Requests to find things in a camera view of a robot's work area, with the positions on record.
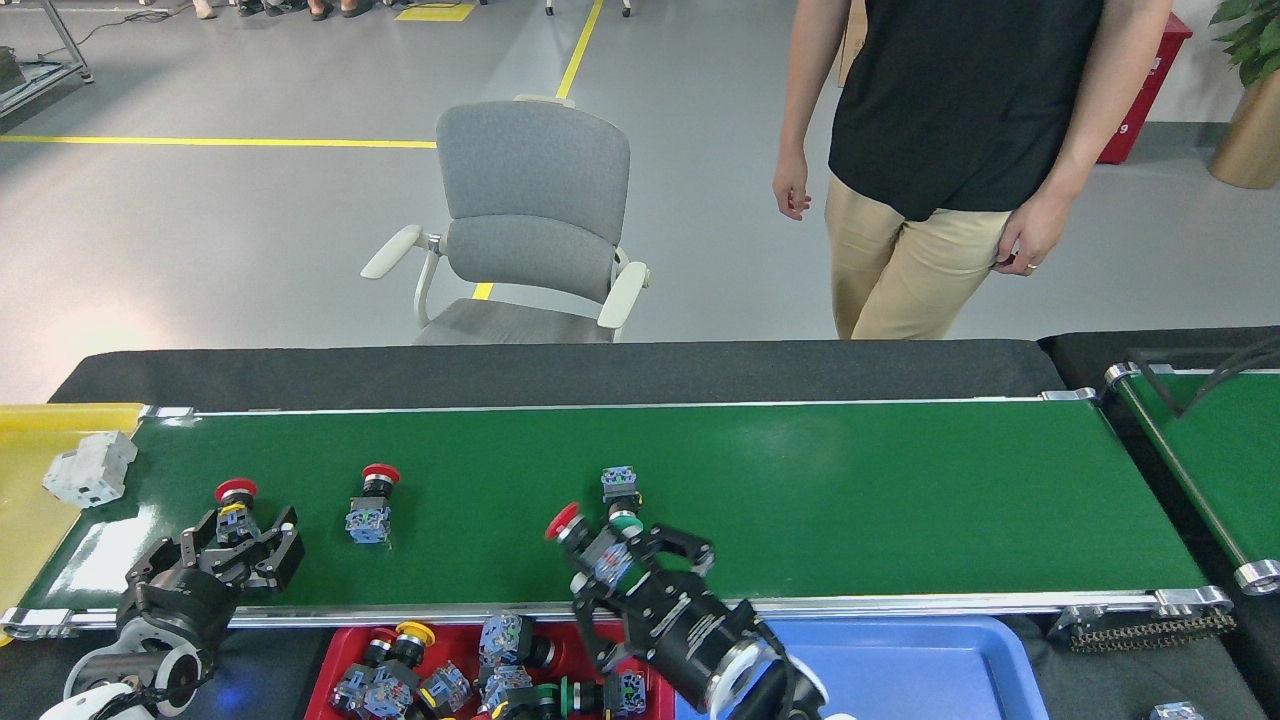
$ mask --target potted plant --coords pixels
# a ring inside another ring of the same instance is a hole
[[[1210,172],[1238,187],[1268,188],[1280,179],[1280,0],[1224,0],[1210,26],[1243,20],[1216,40],[1239,68],[1244,97]]]

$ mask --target chair seat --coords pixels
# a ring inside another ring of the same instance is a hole
[[[594,318],[511,305],[495,300],[454,300],[415,345],[497,345],[612,342],[613,331]]]

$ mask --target yellow tray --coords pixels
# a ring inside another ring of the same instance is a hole
[[[91,433],[132,437],[142,409],[136,402],[0,405],[0,611],[22,600],[79,515],[79,507],[40,484],[54,456],[76,450]]]

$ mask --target shoe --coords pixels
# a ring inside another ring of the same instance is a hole
[[[356,0],[356,6],[349,10],[343,10],[342,17],[355,18],[356,15],[364,15],[374,6],[374,0]]]

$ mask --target gray floor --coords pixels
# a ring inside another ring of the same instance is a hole
[[[63,5],[76,37],[137,9]],[[605,3],[570,96],[632,143],[623,247],[655,283],[628,341],[833,337],[823,193],[792,223],[769,192],[792,6],[635,0],[623,19]],[[433,140],[452,105],[554,95],[589,9],[493,0],[463,23],[188,10],[99,31],[83,45],[95,85],[0,128]],[[58,40],[42,13],[4,6],[0,45],[29,58]],[[832,85],[810,135],[815,188],[835,99]],[[1231,188],[1206,161],[1144,137],[1100,167],[1044,268],[993,275],[952,336],[1280,323],[1280,188]],[[44,401],[110,350],[408,342],[417,261],[381,282],[358,270],[403,224],[447,219],[433,150],[0,143],[0,404]],[[444,273],[433,302],[470,292]]]

